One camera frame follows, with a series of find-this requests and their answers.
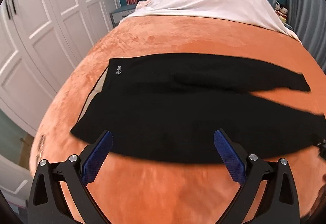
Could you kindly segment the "white bed sheet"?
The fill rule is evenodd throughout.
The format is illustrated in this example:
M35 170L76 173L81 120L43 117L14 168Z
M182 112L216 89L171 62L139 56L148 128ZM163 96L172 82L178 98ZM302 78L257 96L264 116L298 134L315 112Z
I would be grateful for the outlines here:
M299 39L295 32L285 27L268 0L143 0L130 17L156 15L235 21Z

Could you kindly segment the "orange plush bed blanket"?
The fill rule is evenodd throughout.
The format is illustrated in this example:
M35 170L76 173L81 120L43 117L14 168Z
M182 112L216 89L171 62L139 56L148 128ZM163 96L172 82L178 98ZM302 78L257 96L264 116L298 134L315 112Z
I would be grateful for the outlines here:
M200 17L133 17L89 51L49 106L36 133L30 171L38 162L61 162L85 143L70 129L110 58L155 53L210 53L248 57L301 72L311 92L260 92L259 96L313 113L325 112L325 74L297 40L260 27ZM223 165L142 161L111 153L89 185L112 223L215 223L238 185Z

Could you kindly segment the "red box on nightstand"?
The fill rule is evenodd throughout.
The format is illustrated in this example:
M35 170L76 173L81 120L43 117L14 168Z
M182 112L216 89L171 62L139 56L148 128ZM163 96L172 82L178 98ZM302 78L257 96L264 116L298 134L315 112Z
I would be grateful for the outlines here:
M139 0L126 0L127 5L135 5L139 2Z

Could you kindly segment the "blue-grey nightstand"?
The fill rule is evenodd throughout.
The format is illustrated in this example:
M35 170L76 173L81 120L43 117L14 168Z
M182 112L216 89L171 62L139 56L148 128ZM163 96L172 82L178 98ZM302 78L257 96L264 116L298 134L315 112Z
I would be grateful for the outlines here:
M136 4L126 5L110 13L110 19L113 24L113 27L116 27L123 18L134 13L136 6Z

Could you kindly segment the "plush toys by bed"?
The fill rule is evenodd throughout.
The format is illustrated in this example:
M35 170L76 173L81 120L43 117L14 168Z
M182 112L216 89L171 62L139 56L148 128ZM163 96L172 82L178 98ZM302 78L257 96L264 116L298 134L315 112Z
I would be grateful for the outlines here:
M276 2L275 13L284 24L287 22L288 9L284 5Z

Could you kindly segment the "white panelled wardrobe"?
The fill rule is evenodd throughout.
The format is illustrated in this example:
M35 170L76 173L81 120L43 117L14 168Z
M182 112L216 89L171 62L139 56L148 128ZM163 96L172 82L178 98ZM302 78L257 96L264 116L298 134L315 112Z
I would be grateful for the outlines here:
M34 136L54 97L113 28L119 0L2 0L1 108Z

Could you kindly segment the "grey curtain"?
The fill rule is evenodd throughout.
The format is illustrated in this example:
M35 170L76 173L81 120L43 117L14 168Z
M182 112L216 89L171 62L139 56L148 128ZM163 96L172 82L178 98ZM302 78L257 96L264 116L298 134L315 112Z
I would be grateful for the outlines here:
M325 71L325 0L288 0L288 5L290 26Z

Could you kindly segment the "black pants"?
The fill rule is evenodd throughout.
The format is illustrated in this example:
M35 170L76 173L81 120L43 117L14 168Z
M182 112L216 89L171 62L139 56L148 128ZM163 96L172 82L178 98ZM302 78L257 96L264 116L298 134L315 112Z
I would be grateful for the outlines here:
M94 143L113 134L113 152L176 163L220 163L222 129L262 158L293 153L325 138L325 118L254 96L288 88L308 92L304 76L243 57L170 53L112 58L102 90L71 133Z

